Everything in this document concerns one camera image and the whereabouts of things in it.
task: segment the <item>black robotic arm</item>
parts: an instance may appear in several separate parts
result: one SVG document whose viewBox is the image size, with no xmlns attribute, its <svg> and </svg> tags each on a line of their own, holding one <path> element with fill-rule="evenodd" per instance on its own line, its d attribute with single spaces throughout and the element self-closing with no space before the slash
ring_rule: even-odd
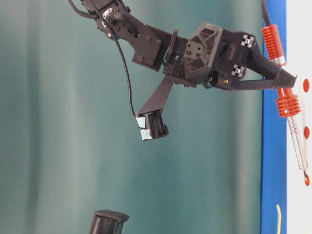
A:
<svg viewBox="0 0 312 234">
<path fill-rule="evenodd" d="M 126 40 L 134 48 L 133 62 L 159 71 L 164 65 L 164 80 L 136 114 L 143 140 L 164 137 L 168 129 L 161 113 L 173 84 L 229 91 L 293 87 L 296 77 L 266 59 L 254 35 L 230 32 L 203 23 L 191 39 L 143 24 L 130 14 L 122 0 L 81 0 L 87 12 L 72 8 L 81 16 L 94 19 L 98 29 L 117 41 Z M 242 80 L 247 68 L 265 77 Z"/>
</svg>

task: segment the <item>red ribbed part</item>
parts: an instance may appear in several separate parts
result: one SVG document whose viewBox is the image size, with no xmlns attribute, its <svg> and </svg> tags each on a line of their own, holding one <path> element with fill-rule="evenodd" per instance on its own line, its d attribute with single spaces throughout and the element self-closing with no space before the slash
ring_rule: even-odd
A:
<svg viewBox="0 0 312 234">
<path fill-rule="evenodd" d="M 301 112 L 300 103 L 297 95 L 294 95 L 292 89 L 283 89 L 282 96 L 278 93 L 279 97 L 276 100 L 279 116 L 292 117 Z"/>
<path fill-rule="evenodd" d="M 283 47 L 277 30 L 277 25 L 265 27 L 262 29 L 262 31 L 265 44 L 268 48 L 270 60 L 284 56 Z"/>
</svg>

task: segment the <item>blue strip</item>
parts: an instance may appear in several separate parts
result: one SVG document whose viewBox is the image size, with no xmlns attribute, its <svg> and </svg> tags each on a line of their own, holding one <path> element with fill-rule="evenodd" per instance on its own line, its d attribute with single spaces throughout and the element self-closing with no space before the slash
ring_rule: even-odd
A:
<svg viewBox="0 0 312 234">
<path fill-rule="evenodd" d="M 286 54 L 286 0 L 268 0 L 272 24 L 277 24 L 285 57 Z M 267 48 L 264 54 L 268 57 Z M 287 233 L 287 136 L 286 120 L 278 116 L 276 90 L 263 91 L 262 132 L 262 204 L 261 233 L 277 233 L 278 204 L 282 212 L 281 233 Z"/>
</svg>

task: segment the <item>black 3d-printed part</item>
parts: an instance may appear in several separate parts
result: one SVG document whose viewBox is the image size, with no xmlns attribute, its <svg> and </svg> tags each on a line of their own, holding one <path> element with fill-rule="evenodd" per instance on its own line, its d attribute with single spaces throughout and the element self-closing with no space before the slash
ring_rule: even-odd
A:
<svg viewBox="0 0 312 234">
<path fill-rule="evenodd" d="M 254 35 L 230 32 L 204 22 L 187 40 L 177 36 L 177 31 L 170 34 L 145 25 L 129 13 L 129 8 L 121 0 L 93 2 L 100 14 L 107 17 L 117 38 L 128 41 L 134 48 L 133 62 L 155 71 L 164 64 L 165 75 L 177 84 L 186 87 L 204 84 L 205 87 L 231 91 L 293 87 L 295 83 L 296 77 L 263 57 Z M 82 0 L 82 3 L 93 15 L 88 0 Z M 111 38 L 102 19 L 97 17 L 96 22 L 99 29 Z M 247 68 L 265 76 L 266 80 L 241 81 Z"/>
<path fill-rule="evenodd" d="M 115 211 L 95 211 L 91 223 L 90 234 L 115 234 L 116 227 L 118 225 L 123 225 L 128 219 L 128 215 Z"/>
</svg>

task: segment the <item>green background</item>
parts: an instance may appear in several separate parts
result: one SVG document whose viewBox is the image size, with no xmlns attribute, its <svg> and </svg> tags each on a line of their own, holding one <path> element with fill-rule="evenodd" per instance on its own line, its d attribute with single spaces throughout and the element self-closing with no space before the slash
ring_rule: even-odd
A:
<svg viewBox="0 0 312 234">
<path fill-rule="evenodd" d="M 262 41 L 258 0 L 125 3 L 186 38 L 207 21 Z M 260 233 L 261 91 L 174 86 L 170 135 L 142 142 L 114 43 L 67 1 L 6 0 L 0 45 L 0 233 L 85 234 L 103 208 L 126 234 Z M 121 46 L 139 110 L 163 76 Z"/>
</svg>

